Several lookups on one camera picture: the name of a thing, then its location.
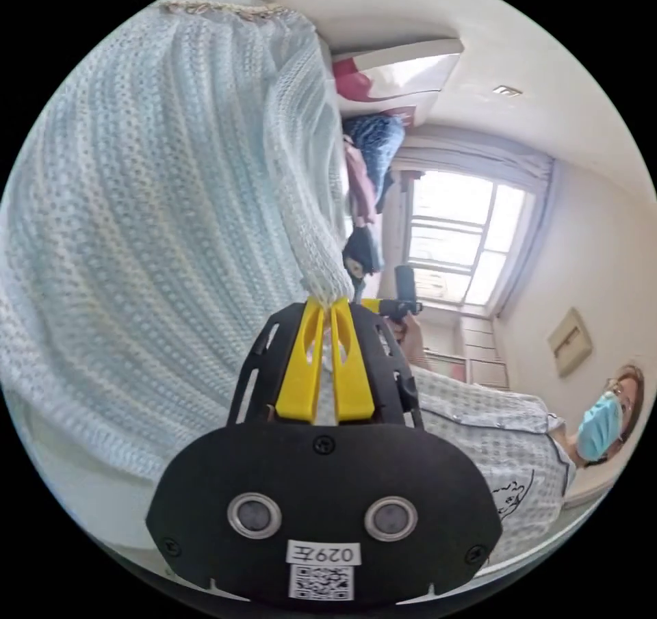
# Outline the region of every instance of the ceiling light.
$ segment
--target ceiling light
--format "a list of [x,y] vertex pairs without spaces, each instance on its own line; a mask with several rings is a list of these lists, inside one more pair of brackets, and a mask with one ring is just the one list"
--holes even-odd
[[503,94],[505,97],[517,97],[519,94],[522,94],[522,90],[516,90],[507,85],[499,85],[493,92]]

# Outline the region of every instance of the hand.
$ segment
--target hand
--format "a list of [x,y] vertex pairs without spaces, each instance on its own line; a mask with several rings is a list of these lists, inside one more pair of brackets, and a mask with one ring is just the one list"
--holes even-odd
[[386,319],[386,322],[409,364],[430,370],[424,354],[422,329],[413,314],[407,313],[401,325],[388,319]]

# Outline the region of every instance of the qr code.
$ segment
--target qr code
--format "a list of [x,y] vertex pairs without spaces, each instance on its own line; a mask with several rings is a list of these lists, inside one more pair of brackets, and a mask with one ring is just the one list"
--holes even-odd
[[353,601],[354,568],[292,564],[289,595],[306,601]]

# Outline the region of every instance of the window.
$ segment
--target window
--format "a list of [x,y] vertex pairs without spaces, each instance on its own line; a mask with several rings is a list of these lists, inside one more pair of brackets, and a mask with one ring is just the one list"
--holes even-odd
[[512,250],[523,190],[451,172],[413,182],[408,262],[419,299],[486,306]]

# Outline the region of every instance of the blue face mask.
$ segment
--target blue face mask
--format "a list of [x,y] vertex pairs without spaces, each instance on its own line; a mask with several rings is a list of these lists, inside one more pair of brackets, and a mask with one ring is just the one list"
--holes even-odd
[[621,436],[623,408],[612,391],[607,391],[582,419],[577,452],[587,462],[597,462]]

